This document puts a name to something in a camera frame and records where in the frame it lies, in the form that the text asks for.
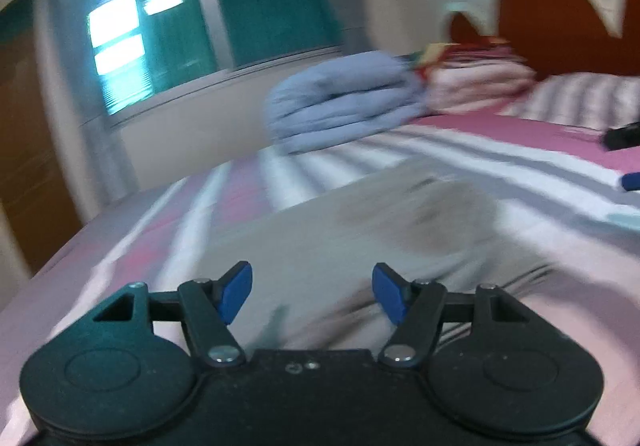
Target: window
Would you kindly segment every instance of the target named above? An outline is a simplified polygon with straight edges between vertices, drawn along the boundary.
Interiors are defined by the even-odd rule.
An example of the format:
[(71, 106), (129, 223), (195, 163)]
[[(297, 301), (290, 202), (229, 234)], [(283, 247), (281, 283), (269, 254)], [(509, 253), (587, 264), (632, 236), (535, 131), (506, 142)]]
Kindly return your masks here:
[(91, 0), (88, 29), (107, 110), (285, 55), (335, 46), (326, 0)]

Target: folded blanket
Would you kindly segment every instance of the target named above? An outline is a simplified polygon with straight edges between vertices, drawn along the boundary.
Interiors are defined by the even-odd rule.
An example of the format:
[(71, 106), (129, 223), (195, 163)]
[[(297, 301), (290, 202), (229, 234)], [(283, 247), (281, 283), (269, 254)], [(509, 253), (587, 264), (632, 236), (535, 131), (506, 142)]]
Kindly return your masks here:
[(412, 74), (405, 73), (402, 82), (391, 86), (367, 92), (351, 92), (301, 108), (288, 116), (275, 119), (271, 123), (271, 129), (278, 137), (289, 137), (375, 118), (398, 106), (411, 103), (415, 93), (421, 88)]
[(269, 113), (277, 119), (331, 97), (394, 86), (407, 73), (406, 63), (380, 51), (334, 58), (278, 84), (268, 98)]
[(423, 115), (423, 86), (383, 52), (326, 61), (284, 80), (266, 100), (271, 138), (288, 153), (320, 150)]

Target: pillow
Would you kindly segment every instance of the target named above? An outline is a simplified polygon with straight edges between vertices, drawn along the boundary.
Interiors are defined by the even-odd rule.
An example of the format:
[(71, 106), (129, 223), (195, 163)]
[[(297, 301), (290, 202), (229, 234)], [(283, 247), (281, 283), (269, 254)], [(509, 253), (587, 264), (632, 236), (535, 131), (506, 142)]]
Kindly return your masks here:
[(601, 131), (618, 128), (640, 119), (640, 78), (588, 72), (551, 76), (498, 114)]

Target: round pad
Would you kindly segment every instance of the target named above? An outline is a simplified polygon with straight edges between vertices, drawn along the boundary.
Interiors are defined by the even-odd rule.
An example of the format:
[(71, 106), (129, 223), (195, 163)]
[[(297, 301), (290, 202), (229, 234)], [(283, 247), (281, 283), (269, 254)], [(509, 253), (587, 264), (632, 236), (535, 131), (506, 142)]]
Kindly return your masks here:
[(53, 345), (25, 363), (20, 390), (34, 418), (73, 436), (123, 438), (154, 428), (195, 382), (188, 355), (157, 336), (85, 350)]
[(499, 438), (544, 438), (581, 426), (602, 394), (602, 372), (575, 346), (554, 350), (478, 347), (463, 338), (433, 355), (431, 395), (466, 426)]

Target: brown headboard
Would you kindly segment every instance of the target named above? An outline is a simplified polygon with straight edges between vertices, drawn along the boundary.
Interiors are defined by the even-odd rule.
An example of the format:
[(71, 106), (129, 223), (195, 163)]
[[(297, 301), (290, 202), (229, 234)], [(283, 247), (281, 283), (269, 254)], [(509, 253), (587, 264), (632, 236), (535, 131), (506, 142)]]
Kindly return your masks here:
[[(622, 38), (609, 35), (589, 0), (500, 0), (498, 32), (539, 78), (590, 71), (640, 75), (640, 0), (626, 0)], [(478, 30), (463, 13), (450, 18), (454, 42), (474, 42)]]

